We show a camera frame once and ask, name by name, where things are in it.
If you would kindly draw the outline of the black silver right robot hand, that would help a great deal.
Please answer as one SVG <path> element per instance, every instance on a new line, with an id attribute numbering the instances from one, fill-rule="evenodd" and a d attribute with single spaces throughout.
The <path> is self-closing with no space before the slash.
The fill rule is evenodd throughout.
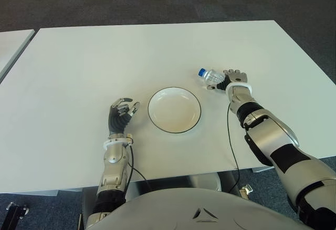
<path id="1" fill-rule="evenodd" d="M 224 70 L 223 73 L 211 70 L 205 77 L 207 90 L 226 91 L 230 83 L 247 83 L 247 75 L 240 70 Z"/>

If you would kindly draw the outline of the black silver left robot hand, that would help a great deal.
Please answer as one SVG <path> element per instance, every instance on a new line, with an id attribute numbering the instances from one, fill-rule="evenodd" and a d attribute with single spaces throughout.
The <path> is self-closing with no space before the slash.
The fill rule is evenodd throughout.
<path id="1" fill-rule="evenodd" d="M 109 135 L 124 134 L 126 126 L 140 107 L 138 101 L 130 107 L 129 103 L 132 101 L 131 98 L 119 98 L 110 106 L 108 116 Z"/>

